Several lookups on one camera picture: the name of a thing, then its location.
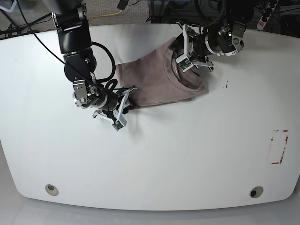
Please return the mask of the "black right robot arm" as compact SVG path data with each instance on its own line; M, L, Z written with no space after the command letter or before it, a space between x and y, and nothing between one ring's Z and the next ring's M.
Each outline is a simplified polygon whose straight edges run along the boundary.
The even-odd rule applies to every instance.
M73 84L75 105L82 109L95 108L93 117L109 121L116 130L125 127L127 121L123 115L135 107L129 94L136 87L117 88L115 60L105 46L91 40L85 3L81 0L45 0L44 4L52 12L64 58L64 73ZM111 61L112 71L106 78L97 79L94 74L97 61L91 48L93 45L104 50Z

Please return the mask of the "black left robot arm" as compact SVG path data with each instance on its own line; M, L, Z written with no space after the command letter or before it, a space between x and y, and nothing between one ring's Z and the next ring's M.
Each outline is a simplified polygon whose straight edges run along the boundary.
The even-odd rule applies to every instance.
M207 67L213 71L210 55L233 56L243 49L246 26L254 15L253 1L220 0L217 6L218 16L214 21L179 23L182 33L174 44L183 48L183 53L176 58L183 72L193 67Z

